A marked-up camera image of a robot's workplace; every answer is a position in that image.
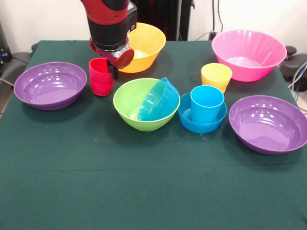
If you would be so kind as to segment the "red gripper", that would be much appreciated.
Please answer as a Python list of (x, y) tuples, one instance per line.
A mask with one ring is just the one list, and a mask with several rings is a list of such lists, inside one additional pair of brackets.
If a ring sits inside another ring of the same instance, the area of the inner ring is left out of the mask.
[(128, 40), (123, 47), (115, 50), (100, 49), (91, 38), (89, 44), (93, 51), (107, 59), (108, 72), (113, 73), (115, 80), (118, 80), (118, 69), (123, 69), (129, 65), (134, 58), (134, 50), (130, 47)]

